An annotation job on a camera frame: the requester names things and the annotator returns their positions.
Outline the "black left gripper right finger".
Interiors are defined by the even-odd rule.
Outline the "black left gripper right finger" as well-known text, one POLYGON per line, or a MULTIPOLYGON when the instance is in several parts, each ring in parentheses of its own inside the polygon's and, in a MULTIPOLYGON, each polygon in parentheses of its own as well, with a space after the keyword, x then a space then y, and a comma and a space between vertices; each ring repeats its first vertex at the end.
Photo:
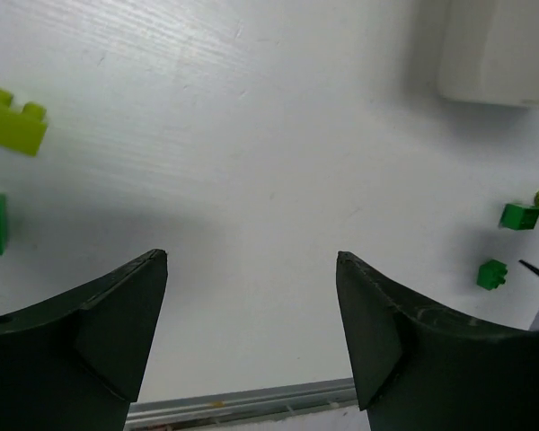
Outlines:
POLYGON ((451 309, 347 251, 336 287, 372 429, 539 430, 539 330, 451 309))

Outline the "aluminium table frame rail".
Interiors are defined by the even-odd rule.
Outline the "aluminium table frame rail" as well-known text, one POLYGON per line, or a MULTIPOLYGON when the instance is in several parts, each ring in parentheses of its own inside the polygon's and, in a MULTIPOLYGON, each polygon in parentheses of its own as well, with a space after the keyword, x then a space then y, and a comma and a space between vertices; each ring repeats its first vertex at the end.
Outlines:
POLYGON ((345 378, 178 400, 139 402, 130 407, 125 428, 222 426, 264 418, 288 418, 356 403, 354 382, 345 378))

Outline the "white drawer cabinet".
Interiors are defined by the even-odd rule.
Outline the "white drawer cabinet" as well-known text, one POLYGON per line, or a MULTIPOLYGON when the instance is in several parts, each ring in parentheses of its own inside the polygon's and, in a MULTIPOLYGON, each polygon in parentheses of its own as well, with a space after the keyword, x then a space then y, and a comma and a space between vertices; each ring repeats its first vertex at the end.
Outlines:
POLYGON ((437 88, 452 101, 539 109, 539 0, 452 1, 437 88))

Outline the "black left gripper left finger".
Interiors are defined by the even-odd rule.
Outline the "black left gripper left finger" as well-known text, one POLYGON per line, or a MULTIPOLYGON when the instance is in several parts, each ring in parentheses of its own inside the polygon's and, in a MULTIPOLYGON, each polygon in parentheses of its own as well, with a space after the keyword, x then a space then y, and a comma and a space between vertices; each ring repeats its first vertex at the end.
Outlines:
POLYGON ((167 284, 154 249, 0 315, 0 430, 121 430, 144 378, 167 284))

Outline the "green 2x2 lego brick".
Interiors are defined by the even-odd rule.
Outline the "green 2x2 lego brick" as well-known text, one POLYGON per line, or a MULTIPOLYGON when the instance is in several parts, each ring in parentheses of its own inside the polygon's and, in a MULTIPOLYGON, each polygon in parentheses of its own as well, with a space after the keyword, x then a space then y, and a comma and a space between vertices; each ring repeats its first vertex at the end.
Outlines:
POLYGON ((508 266, 496 259, 490 259, 481 264, 478 270, 476 285, 486 289, 494 290, 506 283, 508 266))

